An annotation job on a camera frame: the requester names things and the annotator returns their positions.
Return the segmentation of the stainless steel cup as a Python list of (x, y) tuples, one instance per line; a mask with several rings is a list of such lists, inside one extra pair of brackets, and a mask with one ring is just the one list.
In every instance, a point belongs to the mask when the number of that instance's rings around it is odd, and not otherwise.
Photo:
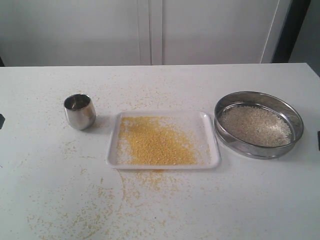
[(85, 130), (96, 120), (94, 104), (86, 94), (78, 93), (67, 97), (63, 107), (68, 124), (76, 130)]

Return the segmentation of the white rice grains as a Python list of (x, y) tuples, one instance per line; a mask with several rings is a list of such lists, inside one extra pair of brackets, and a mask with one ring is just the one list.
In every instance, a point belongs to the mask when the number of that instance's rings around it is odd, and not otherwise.
[(289, 125), (277, 114), (255, 106), (236, 106), (218, 118), (231, 135), (249, 144), (279, 147), (291, 142)]

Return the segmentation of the white rectangular plastic tray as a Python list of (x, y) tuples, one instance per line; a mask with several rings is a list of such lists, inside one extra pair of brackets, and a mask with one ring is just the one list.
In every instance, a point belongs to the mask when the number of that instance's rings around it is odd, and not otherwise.
[[(117, 156), (117, 143), (121, 120), (124, 117), (168, 117), (174, 118), (170, 123), (178, 125), (185, 130), (191, 130), (196, 136), (197, 149), (200, 150), (203, 165), (160, 165), (143, 166), (120, 163)], [(212, 169), (219, 165), (221, 154), (214, 134), (211, 116), (198, 110), (153, 110), (153, 111), (124, 111), (119, 113), (113, 121), (113, 130), (107, 150), (107, 164), (118, 170), (200, 170)]]

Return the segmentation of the round steel mesh sieve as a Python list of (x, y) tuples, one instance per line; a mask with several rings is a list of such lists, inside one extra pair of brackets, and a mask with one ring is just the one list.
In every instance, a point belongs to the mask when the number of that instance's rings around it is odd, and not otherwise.
[[(275, 113), (290, 127), (290, 143), (266, 147), (250, 144), (230, 134), (221, 126), (219, 117), (223, 112), (240, 106), (258, 107)], [(292, 106), (275, 96), (255, 91), (238, 91), (222, 97), (214, 109), (214, 128), (218, 138), (232, 150), (246, 157), (264, 160), (276, 159), (288, 153), (304, 133), (303, 120)]]

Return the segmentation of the yellow millet pile on tray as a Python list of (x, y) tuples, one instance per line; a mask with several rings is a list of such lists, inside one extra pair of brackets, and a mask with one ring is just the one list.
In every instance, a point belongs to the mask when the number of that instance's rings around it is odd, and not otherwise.
[(124, 117), (119, 126), (116, 156), (133, 166), (204, 165), (196, 135), (169, 122), (173, 117)]

